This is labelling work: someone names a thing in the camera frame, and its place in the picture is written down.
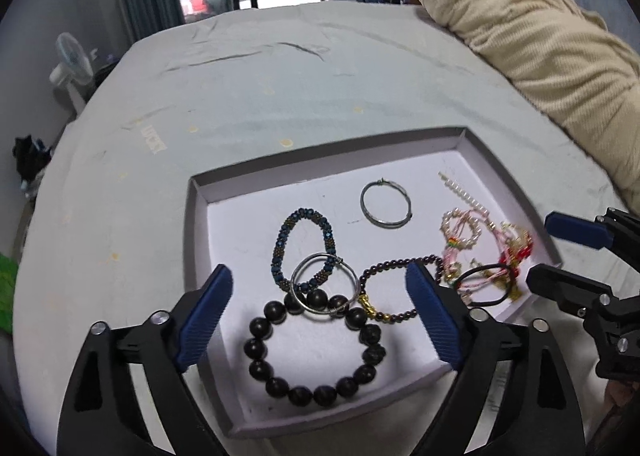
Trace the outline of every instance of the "white pearl strand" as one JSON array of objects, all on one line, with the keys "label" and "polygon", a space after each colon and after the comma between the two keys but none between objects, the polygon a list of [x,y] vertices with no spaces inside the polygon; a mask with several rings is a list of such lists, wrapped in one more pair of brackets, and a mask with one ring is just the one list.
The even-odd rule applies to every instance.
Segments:
[{"label": "white pearl strand", "polygon": [[[440,226],[440,230],[442,230],[442,233],[446,237],[447,241],[449,241],[449,239],[451,238],[451,229],[449,227],[449,222],[452,218],[461,218],[464,215],[465,213],[459,208],[455,208],[452,211],[445,212],[442,215],[442,224]],[[472,249],[474,246],[476,246],[476,243],[480,238],[481,230],[479,220],[473,216],[468,216],[465,221],[469,224],[469,227],[471,227],[471,237],[468,240],[463,238],[458,239],[458,246],[456,246],[456,248],[459,250]]]},{"label": "white pearl strand", "polygon": [[444,185],[451,189],[455,194],[462,198],[473,210],[477,211],[485,220],[489,217],[489,211],[478,200],[473,198],[471,194],[466,192],[459,184],[448,178],[445,174],[439,172],[438,175],[442,178]]}]

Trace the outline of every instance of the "green cloth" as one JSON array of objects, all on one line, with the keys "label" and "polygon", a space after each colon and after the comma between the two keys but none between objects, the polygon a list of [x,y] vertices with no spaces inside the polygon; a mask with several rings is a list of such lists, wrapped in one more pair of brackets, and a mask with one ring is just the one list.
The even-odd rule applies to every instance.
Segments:
[{"label": "green cloth", "polygon": [[14,316],[15,277],[18,265],[0,254],[0,328],[12,333]]}]

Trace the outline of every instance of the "silver bangle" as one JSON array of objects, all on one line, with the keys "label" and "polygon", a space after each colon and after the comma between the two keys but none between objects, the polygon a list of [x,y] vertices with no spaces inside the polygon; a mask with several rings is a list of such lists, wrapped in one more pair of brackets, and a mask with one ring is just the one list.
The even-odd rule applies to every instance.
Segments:
[{"label": "silver bangle", "polygon": [[[406,210],[406,216],[403,219],[401,219],[400,221],[383,221],[383,220],[379,220],[377,217],[375,217],[373,214],[371,214],[367,210],[367,207],[364,205],[364,194],[374,185],[387,185],[392,189],[397,190],[402,195],[402,197],[404,197],[404,200],[406,201],[406,204],[407,204],[407,210]],[[367,220],[369,220],[371,223],[373,223],[378,227],[382,227],[383,229],[399,229],[400,227],[406,225],[411,219],[411,217],[413,216],[413,214],[411,214],[411,198],[409,198],[409,195],[404,190],[404,187],[402,187],[401,185],[397,184],[394,181],[385,180],[384,178],[380,178],[379,180],[372,181],[371,183],[367,183],[364,186],[364,189],[362,189],[362,192],[360,193],[360,208],[362,209],[362,213],[365,215]]]},{"label": "silver bangle", "polygon": [[[338,308],[327,308],[326,310],[314,310],[313,308],[309,308],[309,306],[307,306],[306,303],[302,302],[298,298],[298,296],[296,295],[296,292],[294,292],[294,290],[293,290],[293,286],[296,283],[296,279],[298,278],[298,276],[300,274],[300,271],[302,271],[302,269],[305,267],[305,265],[309,261],[311,261],[313,259],[317,259],[317,258],[331,258],[331,259],[334,259],[335,260],[335,266],[343,267],[351,275],[351,279],[353,279],[353,281],[354,281],[355,292],[353,293],[353,297],[351,297],[351,299],[349,299],[343,305],[338,306]],[[303,309],[308,311],[309,313],[313,313],[315,315],[331,315],[332,317],[335,317],[337,313],[339,313],[341,311],[344,311],[344,309],[347,308],[347,306],[352,305],[359,298],[359,296],[360,296],[360,279],[358,278],[356,273],[353,271],[353,269],[348,264],[346,264],[344,262],[343,258],[339,258],[338,256],[334,256],[333,254],[328,254],[326,252],[318,252],[316,254],[311,254],[307,258],[303,259],[300,262],[300,264],[295,268],[295,270],[293,271],[293,274],[291,274],[291,279],[289,279],[289,293],[293,296],[293,299],[295,299],[296,302],[300,306],[302,306]]]}]

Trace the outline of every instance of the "bed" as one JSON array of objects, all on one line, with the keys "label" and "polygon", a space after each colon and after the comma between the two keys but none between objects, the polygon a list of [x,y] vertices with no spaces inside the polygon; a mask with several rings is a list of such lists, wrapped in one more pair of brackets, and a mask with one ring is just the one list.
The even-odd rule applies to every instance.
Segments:
[{"label": "bed", "polygon": [[[414,6],[331,1],[245,10],[136,43],[68,126],[40,188],[15,295],[24,408],[51,453],[71,369],[88,327],[138,324],[184,290],[182,234],[191,176],[284,149],[378,134],[466,126],[544,216],[623,208],[606,174],[495,70]],[[564,267],[621,296],[638,278],[606,252],[558,242]],[[580,321],[542,300],[563,349],[585,429],[604,385]],[[186,379],[216,429],[191,369]],[[154,417],[134,374],[145,418]],[[236,455],[409,454],[451,382],[325,430],[231,441]],[[154,442],[170,449],[161,426]]]}]

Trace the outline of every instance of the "red object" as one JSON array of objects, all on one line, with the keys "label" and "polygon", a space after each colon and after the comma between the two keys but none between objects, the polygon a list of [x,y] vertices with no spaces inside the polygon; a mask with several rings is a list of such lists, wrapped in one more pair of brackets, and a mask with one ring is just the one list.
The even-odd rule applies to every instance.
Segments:
[{"label": "red object", "polygon": [[204,0],[191,0],[191,7],[196,14],[207,11],[207,5]]}]

